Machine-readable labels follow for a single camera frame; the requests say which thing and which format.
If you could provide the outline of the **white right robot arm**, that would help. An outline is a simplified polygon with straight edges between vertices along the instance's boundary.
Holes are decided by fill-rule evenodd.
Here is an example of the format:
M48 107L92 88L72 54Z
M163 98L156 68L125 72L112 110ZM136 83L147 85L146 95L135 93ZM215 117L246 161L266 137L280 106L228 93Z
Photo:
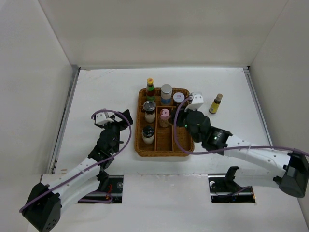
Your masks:
M258 169L229 167L224 178L227 190L263 186L280 189L296 198L305 196L309 181L308 153L296 148L252 144L212 126L210 119L197 110L176 110L171 120L175 127L184 127L194 142L201 143L204 151L197 155L218 154L258 166Z

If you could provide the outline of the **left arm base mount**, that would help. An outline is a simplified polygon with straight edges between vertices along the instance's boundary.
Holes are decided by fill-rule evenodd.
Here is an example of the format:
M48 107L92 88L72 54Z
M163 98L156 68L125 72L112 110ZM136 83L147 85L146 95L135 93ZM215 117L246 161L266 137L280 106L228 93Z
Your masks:
M81 198L78 203L122 203L124 176L109 175L103 172L99 180L100 184L98 189Z

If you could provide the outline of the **tall white pearl jar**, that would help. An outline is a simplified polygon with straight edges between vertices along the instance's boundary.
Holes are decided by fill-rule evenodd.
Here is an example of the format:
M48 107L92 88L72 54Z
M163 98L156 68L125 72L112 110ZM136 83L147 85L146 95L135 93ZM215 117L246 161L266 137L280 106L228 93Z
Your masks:
M172 87L169 84L164 84L161 87L161 105L170 106L172 96Z

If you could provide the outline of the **green label sauce bottle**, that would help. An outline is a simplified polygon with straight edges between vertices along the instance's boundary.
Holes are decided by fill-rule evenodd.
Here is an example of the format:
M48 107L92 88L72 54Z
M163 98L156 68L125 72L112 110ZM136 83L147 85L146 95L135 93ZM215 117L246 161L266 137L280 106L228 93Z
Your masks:
M155 87L152 78L147 79L146 97L148 101L155 101Z

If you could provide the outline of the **white lid spice jar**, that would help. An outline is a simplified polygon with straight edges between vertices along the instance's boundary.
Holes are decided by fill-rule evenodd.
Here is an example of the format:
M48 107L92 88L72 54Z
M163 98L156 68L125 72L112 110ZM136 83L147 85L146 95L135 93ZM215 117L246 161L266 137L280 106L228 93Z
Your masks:
M185 99L185 95L181 92L173 94L173 106L178 107Z

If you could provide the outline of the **pink lid spice shaker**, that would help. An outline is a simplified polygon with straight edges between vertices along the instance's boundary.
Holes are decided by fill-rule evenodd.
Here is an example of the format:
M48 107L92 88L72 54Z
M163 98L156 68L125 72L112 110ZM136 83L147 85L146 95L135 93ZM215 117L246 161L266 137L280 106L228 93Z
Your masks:
M170 118L170 112L168 109L164 108L160 111L159 116L159 125L163 128L169 126L169 118Z

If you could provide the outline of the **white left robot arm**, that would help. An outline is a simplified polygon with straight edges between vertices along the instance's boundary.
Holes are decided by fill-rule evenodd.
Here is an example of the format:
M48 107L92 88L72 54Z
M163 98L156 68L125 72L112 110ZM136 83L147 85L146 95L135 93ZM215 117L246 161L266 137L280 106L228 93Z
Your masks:
M124 112L101 109L91 116L102 128L90 154L74 169L48 184L36 184L19 210L22 216L39 232L49 232L59 222L61 214L72 204L91 192L102 193L108 188L105 170L129 142L120 140L120 132L132 131L133 119L129 110Z

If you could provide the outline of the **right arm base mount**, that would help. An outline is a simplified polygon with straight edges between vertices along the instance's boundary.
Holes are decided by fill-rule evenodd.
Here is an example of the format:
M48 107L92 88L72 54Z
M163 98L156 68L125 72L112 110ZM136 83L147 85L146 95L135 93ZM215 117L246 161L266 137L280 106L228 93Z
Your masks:
M255 203L253 188L241 187L234 181L238 169L232 166L225 174L208 175L212 203Z

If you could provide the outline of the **small black knob shaker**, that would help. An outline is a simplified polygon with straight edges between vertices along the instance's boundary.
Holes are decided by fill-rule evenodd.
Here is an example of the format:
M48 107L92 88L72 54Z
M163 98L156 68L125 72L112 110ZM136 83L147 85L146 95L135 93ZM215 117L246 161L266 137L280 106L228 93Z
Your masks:
M146 125L142 129L142 139L146 144L152 144L155 138L155 130L151 125Z

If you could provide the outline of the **yellow label brown bottle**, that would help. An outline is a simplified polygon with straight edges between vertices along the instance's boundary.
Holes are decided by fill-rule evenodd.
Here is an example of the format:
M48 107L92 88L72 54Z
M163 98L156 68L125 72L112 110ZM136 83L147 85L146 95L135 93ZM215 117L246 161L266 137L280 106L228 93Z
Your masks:
M216 98L214 99L213 103L211 104L210 108L209 108L209 112L211 114L216 114L220 103L222 101L223 95L221 93L217 94Z

